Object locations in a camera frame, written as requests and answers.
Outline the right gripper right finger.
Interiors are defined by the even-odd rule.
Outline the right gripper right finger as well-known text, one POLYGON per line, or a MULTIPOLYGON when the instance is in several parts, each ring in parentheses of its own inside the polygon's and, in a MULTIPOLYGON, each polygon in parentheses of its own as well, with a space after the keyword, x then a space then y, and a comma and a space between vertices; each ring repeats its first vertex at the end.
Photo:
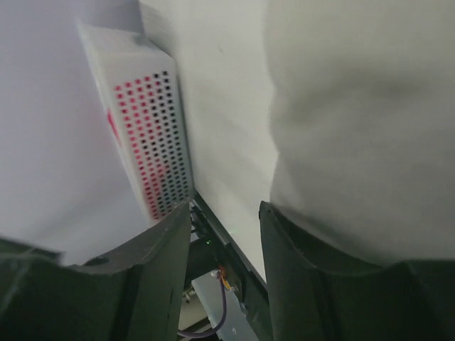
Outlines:
POLYGON ((259 208, 275 340, 453 340, 454 263, 375 266, 259 208))

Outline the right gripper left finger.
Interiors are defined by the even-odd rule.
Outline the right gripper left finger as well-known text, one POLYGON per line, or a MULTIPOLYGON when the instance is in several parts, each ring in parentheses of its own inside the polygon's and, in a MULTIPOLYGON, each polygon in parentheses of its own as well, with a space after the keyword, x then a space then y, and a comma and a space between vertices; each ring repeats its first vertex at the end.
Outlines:
POLYGON ((175 340, 191 234, 187 205, 82 266, 1 241, 2 340, 175 340))

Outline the cream white t shirt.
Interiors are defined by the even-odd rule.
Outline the cream white t shirt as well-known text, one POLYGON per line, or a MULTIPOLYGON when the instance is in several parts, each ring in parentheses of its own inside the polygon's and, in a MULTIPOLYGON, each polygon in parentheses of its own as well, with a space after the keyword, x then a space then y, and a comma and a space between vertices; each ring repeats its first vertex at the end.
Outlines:
POLYGON ((374 264, 454 258, 454 2, 270 1, 272 203, 374 264))

